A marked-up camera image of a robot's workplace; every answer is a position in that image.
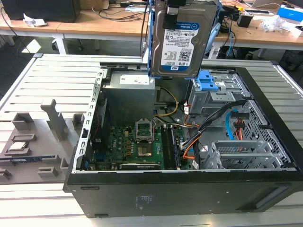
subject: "floor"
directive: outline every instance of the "floor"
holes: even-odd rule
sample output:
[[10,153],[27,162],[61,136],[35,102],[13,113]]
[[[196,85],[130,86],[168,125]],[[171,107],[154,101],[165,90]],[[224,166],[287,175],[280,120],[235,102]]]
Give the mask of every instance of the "floor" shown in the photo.
[[[35,49],[38,53],[59,53],[52,49],[52,38],[46,37],[17,37],[15,39],[15,46],[9,47],[3,43],[0,37],[0,98],[8,91],[15,79],[22,72],[26,64],[31,59],[31,54],[22,52],[24,46],[29,43],[33,48],[29,48],[30,51]],[[120,55],[120,56],[138,56],[139,55],[139,42],[128,41],[110,41],[101,40],[101,49],[96,51],[94,49],[93,40],[81,40],[84,50],[79,50],[79,41],[76,39],[68,40],[68,49],[70,54],[87,54],[87,55]],[[255,51],[253,60],[259,60],[258,52]],[[274,60],[279,62],[284,54],[281,50],[267,50],[263,60]],[[298,81],[302,76],[303,65],[300,66],[295,72],[288,71],[288,74],[292,76],[295,81]],[[299,85],[303,87],[303,79],[299,81]]]

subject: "green motherboard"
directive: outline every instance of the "green motherboard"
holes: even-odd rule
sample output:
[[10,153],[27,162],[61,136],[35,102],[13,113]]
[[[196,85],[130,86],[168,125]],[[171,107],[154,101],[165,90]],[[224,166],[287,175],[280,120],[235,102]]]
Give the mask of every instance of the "green motherboard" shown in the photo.
[[[150,135],[149,128],[139,128],[138,135]],[[96,150],[93,156],[94,169],[117,170],[120,164],[157,164],[164,168],[161,127],[155,127],[153,141],[136,142],[135,126],[111,127],[107,150]],[[181,128],[175,129],[177,145],[183,140]]]

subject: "black computer case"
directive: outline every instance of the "black computer case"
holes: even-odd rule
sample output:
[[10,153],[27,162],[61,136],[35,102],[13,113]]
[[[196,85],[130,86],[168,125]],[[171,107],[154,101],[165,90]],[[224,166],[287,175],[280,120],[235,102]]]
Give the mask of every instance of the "black computer case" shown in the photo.
[[23,14],[34,19],[72,23],[80,14],[79,0],[2,0],[11,20],[24,19]]
[[245,68],[213,70],[240,75],[296,171],[71,173],[65,185],[88,218],[263,212],[302,191],[302,147],[252,76]]

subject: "yellow wire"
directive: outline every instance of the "yellow wire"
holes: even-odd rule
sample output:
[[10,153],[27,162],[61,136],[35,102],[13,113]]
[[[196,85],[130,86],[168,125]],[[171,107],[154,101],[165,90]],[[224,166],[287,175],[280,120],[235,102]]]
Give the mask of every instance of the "yellow wire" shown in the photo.
[[160,89],[166,90],[166,91],[174,98],[174,100],[175,100],[175,102],[176,102],[176,107],[175,107],[175,109],[173,110],[173,112],[164,113],[164,114],[154,114],[154,116],[157,116],[157,117],[170,116],[170,115],[174,114],[174,113],[177,111],[177,109],[178,109],[178,101],[177,101],[176,97],[175,97],[170,91],[168,91],[166,88],[160,87]]

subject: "screw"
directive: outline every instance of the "screw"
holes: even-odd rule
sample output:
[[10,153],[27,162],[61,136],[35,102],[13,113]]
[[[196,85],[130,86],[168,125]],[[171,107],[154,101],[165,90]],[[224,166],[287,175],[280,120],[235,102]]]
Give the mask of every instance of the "screw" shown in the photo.
[[193,43],[197,44],[199,42],[199,40],[197,38],[193,39]]

